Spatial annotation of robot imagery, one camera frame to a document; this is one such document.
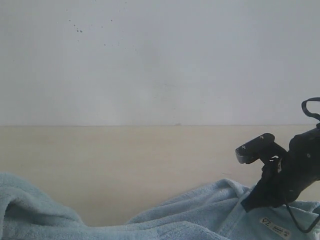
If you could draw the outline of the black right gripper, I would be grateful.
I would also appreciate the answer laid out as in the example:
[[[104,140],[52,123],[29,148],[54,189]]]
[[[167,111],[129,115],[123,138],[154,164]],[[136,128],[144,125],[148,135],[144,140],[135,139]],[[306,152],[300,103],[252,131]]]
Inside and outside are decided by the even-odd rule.
[[[264,167],[261,180],[241,202],[246,213],[292,203],[302,191],[320,180],[320,136],[295,135],[289,142],[287,155]]]

